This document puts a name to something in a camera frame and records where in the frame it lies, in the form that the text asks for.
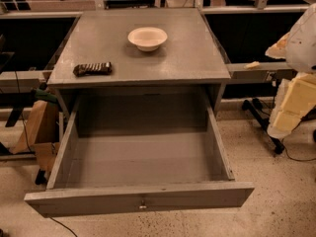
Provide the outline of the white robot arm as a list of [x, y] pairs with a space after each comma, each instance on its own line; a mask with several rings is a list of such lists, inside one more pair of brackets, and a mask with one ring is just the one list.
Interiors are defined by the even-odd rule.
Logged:
[[316, 107], [316, 4], [266, 50], [266, 56], [284, 58], [297, 71], [293, 79], [281, 80], [267, 129], [270, 137], [283, 139]]

